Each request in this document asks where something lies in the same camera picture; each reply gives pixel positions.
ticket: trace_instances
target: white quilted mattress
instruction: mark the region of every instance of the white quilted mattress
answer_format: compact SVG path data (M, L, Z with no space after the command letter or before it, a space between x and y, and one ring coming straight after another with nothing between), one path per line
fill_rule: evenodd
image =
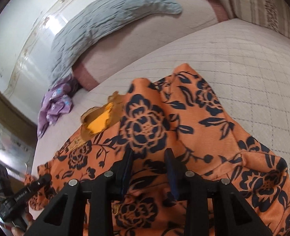
M287 161L290 174L290 40L233 19L167 44L89 93L80 90L72 112L50 126L39 140L33 175L78 129L80 116L87 109L104 105L115 90L124 94L134 78L156 81L182 63L189 63L210 83L232 118Z

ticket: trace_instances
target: white wall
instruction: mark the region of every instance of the white wall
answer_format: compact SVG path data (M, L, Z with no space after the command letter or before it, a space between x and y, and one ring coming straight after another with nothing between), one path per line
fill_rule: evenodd
M33 122L54 36L94 0L11 0L0 14L0 91Z

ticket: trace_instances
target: yellow fabric patch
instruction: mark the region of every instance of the yellow fabric patch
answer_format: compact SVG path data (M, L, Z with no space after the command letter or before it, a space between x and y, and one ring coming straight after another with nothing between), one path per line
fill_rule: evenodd
M107 106L105 107L105 111L88 125L87 128L92 133L96 134L106 128L107 126L106 122L110 117L110 110L112 107L113 107L113 103L107 104Z

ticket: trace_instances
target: gray blanket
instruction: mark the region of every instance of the gray blanket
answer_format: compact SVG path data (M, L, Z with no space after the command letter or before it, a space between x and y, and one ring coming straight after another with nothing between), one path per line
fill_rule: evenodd
M179 14L175 0L96 0L72 18L55 36L49 80L53 86L78 57L102 37L154 13Z

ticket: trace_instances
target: screw head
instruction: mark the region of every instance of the screw head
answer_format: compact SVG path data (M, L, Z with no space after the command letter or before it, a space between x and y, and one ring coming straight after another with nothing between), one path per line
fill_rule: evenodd
M103 174L105 177L111 177L113 176L113 172L111 170L108 170L106 171L104 174Z
M185 175L187 176L187 177L192 177L192 176L194 176L195 175L195 173L193 172L193 171L186 171L185 172Z
M229 180L228 178L223 178L223 179L221 179L221 182L222 182L223 184L230 184L230 180Z
M69 181L69 185L70 186L75 186L75 185L77 185L77 180L76 179L71 179L70 181Z

